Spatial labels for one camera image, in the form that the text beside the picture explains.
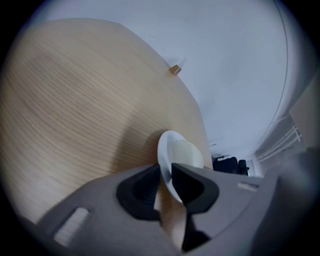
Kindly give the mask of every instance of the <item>black chair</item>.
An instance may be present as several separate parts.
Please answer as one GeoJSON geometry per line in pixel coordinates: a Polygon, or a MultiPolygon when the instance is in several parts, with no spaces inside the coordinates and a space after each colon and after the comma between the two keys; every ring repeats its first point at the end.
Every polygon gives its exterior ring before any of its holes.
{"type": "Polygon", "coordinates": [[[213,170],[228,173],[228,174],[239,174],[239,175],[246,175],[248,176],[248,170],[246,160],[238,160],[236,157],[230,157],[227,159],[219,160],[222,157],[214,158],[213,159],[213,170]]]}

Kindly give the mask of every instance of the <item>white plate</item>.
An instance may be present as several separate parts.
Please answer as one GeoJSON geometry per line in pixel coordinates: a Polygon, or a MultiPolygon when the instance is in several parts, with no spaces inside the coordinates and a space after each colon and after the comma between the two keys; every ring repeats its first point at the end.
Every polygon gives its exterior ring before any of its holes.
{"type": "Polygon", "coordinates": [[[157,157],[166,187],[172,196],[178,202],[182,203],[182,200],[172,184],[172,163],[188,164],[194,167],[203,168],[204,160],[201,152],[181,134],[173,130],[168,130],[164,132],[159,139],[157,157]]]}

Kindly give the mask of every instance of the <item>wooden table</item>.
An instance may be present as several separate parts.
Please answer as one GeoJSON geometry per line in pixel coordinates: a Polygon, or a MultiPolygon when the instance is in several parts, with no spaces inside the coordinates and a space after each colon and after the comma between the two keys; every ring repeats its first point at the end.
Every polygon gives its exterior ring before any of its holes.
{"type": "MultiPolygon", "coordinates": [[[[199,107],[168,68],[117,23],[62,19],[24,31],[1,81],[2,178],[16,211],[37,222],[86,182],[157,162],[167,130],[212,169],[199,107]]],[[[164,228],[175,236],[184,208],[161,191],[164,228]]]]}

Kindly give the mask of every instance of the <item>light wood grain surface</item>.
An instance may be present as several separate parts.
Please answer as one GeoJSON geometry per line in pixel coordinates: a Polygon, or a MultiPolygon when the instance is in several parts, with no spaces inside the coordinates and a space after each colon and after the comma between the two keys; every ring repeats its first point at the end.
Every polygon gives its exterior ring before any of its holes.
{"type": "MultiPolygon", "coordinates": [[[[199,107],[168,68],[113,22],[63,19],[22,32],[1,81],[1,175],[16,210],[37,222],[86,182],[157,162],[167,130],[212,168],[199,107]]],[[[162,191],[164,228],[174,235],[184,209],[162,191]]]]}

